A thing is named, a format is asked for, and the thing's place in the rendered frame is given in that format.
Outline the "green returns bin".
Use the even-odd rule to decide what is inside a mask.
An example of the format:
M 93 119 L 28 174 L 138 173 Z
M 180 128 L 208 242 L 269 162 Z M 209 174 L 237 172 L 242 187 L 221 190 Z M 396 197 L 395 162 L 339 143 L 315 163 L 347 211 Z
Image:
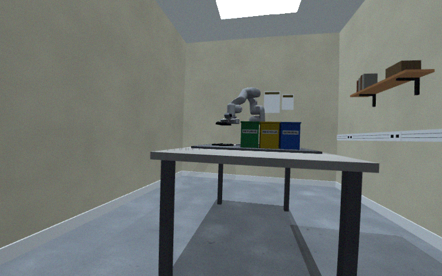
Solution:
M 241 147 L 258 148 L 260 121 L 241 121 Z

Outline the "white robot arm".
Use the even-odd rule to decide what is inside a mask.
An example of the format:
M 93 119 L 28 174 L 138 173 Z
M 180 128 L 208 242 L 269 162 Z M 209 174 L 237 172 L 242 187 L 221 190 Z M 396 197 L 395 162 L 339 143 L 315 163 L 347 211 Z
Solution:
M 257 106 L 257 100 L 255 98 L 259 97 L 261 92 L 259 89 L 250 87 L 245 88 L 241 91 L 240 95 L 231 101 L 227 105 L 227 113 L 224 114 L 225 119 L 236 118 L 235 114 L 242 111 L 241 104 L 245 103 L 246 99 L 249 101 L 250 114 L 260 116 L 251 116 L 249 121 L 265 121 L 265 110 L 263 106 Z

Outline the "blue bin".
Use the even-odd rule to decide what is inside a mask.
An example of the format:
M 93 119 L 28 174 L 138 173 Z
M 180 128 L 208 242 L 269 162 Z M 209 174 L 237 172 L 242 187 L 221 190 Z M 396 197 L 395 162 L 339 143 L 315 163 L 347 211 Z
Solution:
M 279 149 L 300 150 L 301 122 L 280 122 Z

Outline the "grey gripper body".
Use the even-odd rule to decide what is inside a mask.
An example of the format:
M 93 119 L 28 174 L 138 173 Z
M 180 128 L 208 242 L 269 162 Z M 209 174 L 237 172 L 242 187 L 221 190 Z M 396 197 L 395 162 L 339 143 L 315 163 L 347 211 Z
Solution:
M 233 118 L 232 119 L 231 118 L 229 118 L 229 119 L 220 119 L 220 122 L 221 122 L 221 120 L 227 120 L 227 121 L 228 120 L 234 120 L 233 124 L 239 124 L 239 119 L 237 119 L 237 118 L 234 118 L 234 119 Z

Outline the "yellow recycle bin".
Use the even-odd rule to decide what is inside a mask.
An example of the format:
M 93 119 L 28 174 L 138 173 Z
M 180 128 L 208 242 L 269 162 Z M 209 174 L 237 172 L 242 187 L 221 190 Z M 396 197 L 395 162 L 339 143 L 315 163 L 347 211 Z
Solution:
M 260 148 L 279 149 L 279 123 L 260 121 Z

